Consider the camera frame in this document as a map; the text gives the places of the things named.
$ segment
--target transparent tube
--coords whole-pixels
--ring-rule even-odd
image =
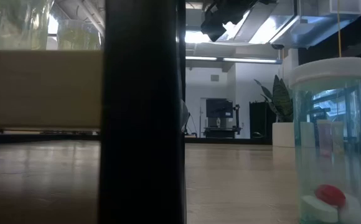
[[[93,24],[70,19],[59,21],[58,50],[100,50],[100,40]]]
[[[361,224],[361,80],[296,84],[300,223]]]
[[[45,50],[54,0],[0,0],[0,50]]]

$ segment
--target white cap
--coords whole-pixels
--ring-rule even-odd
[[[293,89],[297,84],[326,78],[361,79],[361,58],[331,58],[300,65],[291,72],[289,86]]]

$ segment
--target wooden floor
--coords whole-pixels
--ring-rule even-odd
[[[297,223],[294,151],[188,144],[191,224]],[[0,145],[0,223],[96,223],[93,141]]]

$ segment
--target white planter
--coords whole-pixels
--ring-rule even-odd
[[[272,138],[273,146],[295,147],[294,123],[273,123]]]

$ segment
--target red object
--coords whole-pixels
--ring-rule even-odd
[[[339,208],[345,205],[345,195],[340,189],[331,185],[320,185],[315,190],[315,195],[329,205],[338,206]]]

